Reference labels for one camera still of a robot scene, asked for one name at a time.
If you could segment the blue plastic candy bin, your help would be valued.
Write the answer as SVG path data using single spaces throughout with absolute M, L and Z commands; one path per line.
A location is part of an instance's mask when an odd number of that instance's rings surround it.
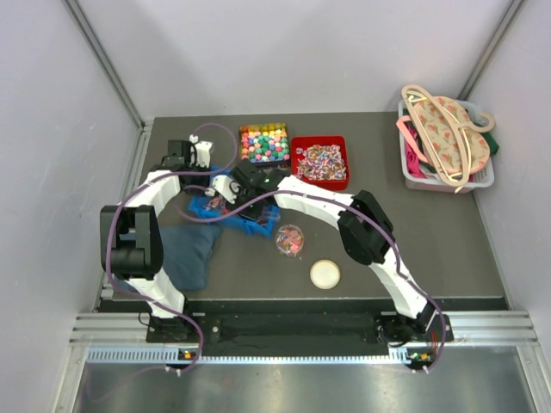
M 184 192 L 192 196 L 189 211 L 204 224 L 220 224 L 247 235 L 267 237 L 279 219 L 270 199 L 258 200 L 270 184 L 269 175 L 242 160 L 230 170 L 213 169 L 211 176 L 192 177 Z

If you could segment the round cream jar lid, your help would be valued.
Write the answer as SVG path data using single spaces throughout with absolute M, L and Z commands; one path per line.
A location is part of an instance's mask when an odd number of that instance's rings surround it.
M 339 283 L 340 269 L 335 262 L 319 260 L 311 266 L 310 279 L 317 288 L 329 290 Z

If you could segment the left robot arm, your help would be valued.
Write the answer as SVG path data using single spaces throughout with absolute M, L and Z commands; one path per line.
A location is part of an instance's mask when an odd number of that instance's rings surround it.
M 195 135 L 171 140 L 145 181 L 121 203 L 100 211 L 102 267 L 113 287 L 149 305 L 148 342 L 184 342 L 197 333 L 185 295 L 163 268 L 158 215 L 186 186 L 209 184 L 213 147 Z

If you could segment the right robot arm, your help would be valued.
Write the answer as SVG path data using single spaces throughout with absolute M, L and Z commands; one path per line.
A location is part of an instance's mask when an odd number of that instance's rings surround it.
M 445 342 L 448 328 L 443 311 L 406 268 L 393 225 L 370 192 L 332 192 L 280 170 L 267 173 L 247 160 L 214 186 L 230 210 L 247 217 L 256 217 L 264 206 L 275 204 L 336 229 L 347 255 L 375 272 L 390 294 L 396 315 L 389 321 L 403 330 L 397 340 L 422 340 L 437 325 L 440 332 L 436 336 Z

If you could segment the clear glass jar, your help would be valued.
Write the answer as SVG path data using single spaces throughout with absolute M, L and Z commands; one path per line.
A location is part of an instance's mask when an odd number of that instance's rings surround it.
M 281 226 L 275 234 L 275 240 L 279 252 L 288 257 L 297 257 L 305 242 L 302 230 L 296 225 Z

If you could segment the red tray of swirl lollipops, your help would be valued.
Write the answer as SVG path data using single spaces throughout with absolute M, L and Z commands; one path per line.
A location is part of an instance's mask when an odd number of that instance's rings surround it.
M 331 191 L 344 191 L 350 166 L 343 136 L 302 136 L 291 140 L 291 174 L 303 182 Z

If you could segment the folded dark blue cloth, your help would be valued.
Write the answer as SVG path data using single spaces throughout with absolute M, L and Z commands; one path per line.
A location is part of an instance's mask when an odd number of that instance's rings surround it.
M 222 233 L 219 225 L 185 224 L 160 228 L 164 271 L 180 291 L 199 291 L 207 286 L 208 265 Z

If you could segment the white basket of clothes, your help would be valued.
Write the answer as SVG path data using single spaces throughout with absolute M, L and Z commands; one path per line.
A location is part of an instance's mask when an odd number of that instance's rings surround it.
M 448 123 L 448 120 L 470 121 L 473 114 L 480 114 L 475 105 L 438 96 L 435 102 L 414 102 L 412 108 L 422 123 L 421 128 L 417 128 L 404 102 L 399 103 L 396 121 L 402 172 L 408 188 L 464 194 L 492 186 L 492 157 L 499 150 L 496 140 L 489 132 L 463 127 L 459 134 L 470 156 L 470 162 L 464 164 L 461 143 Z

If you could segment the beige clothes hanger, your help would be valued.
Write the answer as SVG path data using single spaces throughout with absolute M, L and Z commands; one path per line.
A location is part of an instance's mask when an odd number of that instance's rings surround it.
M 429 166 L 431 182 L 447 192 L 467 192 L 474 176 L 491 164 L 491 146 L 484 135 L 495 127 L 495 119 L 416 84 L 404 86 L 401 96 L 406 110 L 397 120 L 402 142 L 421 165 Z

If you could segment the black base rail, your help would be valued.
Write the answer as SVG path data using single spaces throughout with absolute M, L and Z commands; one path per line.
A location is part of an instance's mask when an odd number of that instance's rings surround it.
M 434 348 L 452 342 L 449 317 L 411 321 L 390 299 L 191 300 L 181 318 L 154 318 L 149 343 L 196 344 L 212 357 L 308 357 L 385 355 L 408 342 Z

